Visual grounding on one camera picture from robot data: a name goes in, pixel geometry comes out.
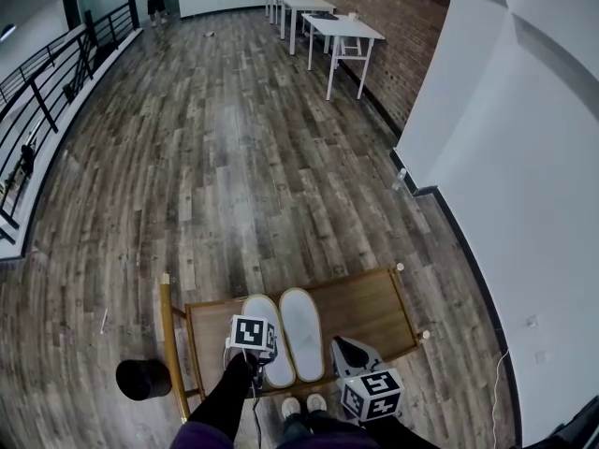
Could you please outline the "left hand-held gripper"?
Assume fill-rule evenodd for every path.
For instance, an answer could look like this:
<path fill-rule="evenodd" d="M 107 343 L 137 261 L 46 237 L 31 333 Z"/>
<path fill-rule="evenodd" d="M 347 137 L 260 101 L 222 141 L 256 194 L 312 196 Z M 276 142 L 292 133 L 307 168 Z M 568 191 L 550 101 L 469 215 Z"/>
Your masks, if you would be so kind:
<path fill-rule="evenodd" d="M 279 354 L 279 332 L 280 325 L 274 318 L 233 315 L 225 340 L 223 367 L 237 354 L 253 368 L 272 366 Z"/>

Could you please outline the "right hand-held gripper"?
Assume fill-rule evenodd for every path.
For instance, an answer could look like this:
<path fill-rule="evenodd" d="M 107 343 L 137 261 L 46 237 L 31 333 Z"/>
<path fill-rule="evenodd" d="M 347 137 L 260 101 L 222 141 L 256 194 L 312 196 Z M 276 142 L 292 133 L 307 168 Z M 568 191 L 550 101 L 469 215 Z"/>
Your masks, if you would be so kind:
<path fill-rule="evenodd" d="M 383 363 L 372 346 L 346 337 L 332 339 L 330 357 L 337 377 L 346 377 L 347 372 L 372 371 Z M 342 378 L 340 383 L 341 403 L 359 422 L 399 414 L 404 385 L 395 368 Z"/>

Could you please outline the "white slipper tan trim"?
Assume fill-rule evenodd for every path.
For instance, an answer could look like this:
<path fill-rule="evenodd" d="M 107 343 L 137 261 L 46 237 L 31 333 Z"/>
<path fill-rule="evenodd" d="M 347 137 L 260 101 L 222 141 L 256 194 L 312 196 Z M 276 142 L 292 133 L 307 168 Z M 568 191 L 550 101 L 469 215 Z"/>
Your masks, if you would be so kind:
<path fill-rule="evenodd" d="M 265 367 L 268 386 L 277 389 L 291 386 L 296 380 L 296 372 L 287 350 L 281 316 L 273 300 L 265 295 L 252 295 L 243 303 L 242 314 L 265 318 L 273 326 L 277 355 Z"/>
<path fill-rule="evenodd" d="M 290 288 L 279 299 L 279 313 L 296 374 L 305 383 L 323 378 L 326 369 L 319 313 L 312 296 Z"/>

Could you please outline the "person's left forearm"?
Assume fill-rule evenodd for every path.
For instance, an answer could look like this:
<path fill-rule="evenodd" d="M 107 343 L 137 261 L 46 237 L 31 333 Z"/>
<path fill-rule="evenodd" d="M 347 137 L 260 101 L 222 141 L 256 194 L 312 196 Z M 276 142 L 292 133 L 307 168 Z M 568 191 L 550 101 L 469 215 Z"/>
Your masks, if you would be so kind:
<path fill-rule="evenodd" d="M 226 364 L 218 385 L 190 414 L 187 422 L 217 429 L 234 442 L 243 404 L 253 384 L 256 369 L 257 358 L 254 354 L 235 354 Z"/>

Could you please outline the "person's right forearm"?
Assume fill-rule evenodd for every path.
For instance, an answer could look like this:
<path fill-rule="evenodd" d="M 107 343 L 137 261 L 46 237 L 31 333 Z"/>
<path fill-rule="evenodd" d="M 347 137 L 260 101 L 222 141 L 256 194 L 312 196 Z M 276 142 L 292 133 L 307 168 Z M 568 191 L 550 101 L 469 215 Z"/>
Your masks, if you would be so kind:
<path fill-rule="evenodd" d="M 440 449 L 403 425 L 395 416 L 360 424 L 381 449 Z"/>

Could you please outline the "wooden shoe rack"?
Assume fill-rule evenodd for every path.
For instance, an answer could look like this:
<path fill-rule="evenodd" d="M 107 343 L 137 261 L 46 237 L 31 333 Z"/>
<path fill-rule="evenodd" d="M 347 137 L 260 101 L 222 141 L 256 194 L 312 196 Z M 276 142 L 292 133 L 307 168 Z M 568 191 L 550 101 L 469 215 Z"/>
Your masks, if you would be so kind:
<path fill-rule="evenodd" d="M 204 399 L 223 372 L 222 352 L 230 320 L 241 312 L 246 298 L 186 303 L 179 309 L 172 303 L 167 273 L 159 278 L 159 292 L 167 366 L 180 418 L 185 422 L 191 413 L 188 399 Z M 318 311 L 325 344 L 336 336 L 348 337 L 371 345 L 385 362 L 407 355 L 420 345 L 394 267 L 328 280 L 309 286 L 307 292 Z M 174 317 L 183 320 L 186 331 L 195 380 L 190 389 L 183 384 Z"/>

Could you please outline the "person's legs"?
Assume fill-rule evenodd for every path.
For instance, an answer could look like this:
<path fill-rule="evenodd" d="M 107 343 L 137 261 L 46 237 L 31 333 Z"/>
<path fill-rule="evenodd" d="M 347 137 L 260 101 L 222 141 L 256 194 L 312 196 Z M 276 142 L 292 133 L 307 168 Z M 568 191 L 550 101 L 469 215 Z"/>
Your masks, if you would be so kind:
<path fill-rule="evenodd" d="M 367 431 L 326 411 L 293 413 L 284 420 L 277 449 L 381 449 Z"/>

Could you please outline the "black waste bin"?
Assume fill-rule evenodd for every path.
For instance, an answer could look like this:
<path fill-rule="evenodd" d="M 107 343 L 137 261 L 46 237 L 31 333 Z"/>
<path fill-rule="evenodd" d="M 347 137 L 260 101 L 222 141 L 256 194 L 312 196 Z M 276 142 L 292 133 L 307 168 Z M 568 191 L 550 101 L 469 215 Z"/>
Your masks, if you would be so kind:
<path fill-rule="evenodd" d="M 115 378 L 121 392 L 134 401 L 167 396 L 172 388 L 168 368 L 158 359 L 122 361 Z"/>

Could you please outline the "person's purple top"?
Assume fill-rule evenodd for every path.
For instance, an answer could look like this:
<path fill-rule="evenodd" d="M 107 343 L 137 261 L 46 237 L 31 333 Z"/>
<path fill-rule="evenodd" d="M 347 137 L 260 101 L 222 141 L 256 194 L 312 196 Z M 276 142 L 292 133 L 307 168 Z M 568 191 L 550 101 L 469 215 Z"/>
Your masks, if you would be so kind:
<path fill-rule="evenodd" d="M 220 429 L 198 422 L 186 422 L 169 449 L 234 449 L 233 441 Z"/>

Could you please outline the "black metal railing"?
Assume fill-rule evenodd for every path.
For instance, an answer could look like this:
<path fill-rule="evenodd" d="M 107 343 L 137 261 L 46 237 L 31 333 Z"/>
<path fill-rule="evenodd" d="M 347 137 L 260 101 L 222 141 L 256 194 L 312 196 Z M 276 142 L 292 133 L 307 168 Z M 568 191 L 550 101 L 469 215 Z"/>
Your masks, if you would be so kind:
<path fill-rule="evenodd" d="M 92 87 L 106 59 L 139 29 L 136 0 L 94 19 L 87 10 L 78 28 L 57 37 L 0 82 L 0 243 L 26 232 L 34 182 L 70 125 L 66 114 Z"/>

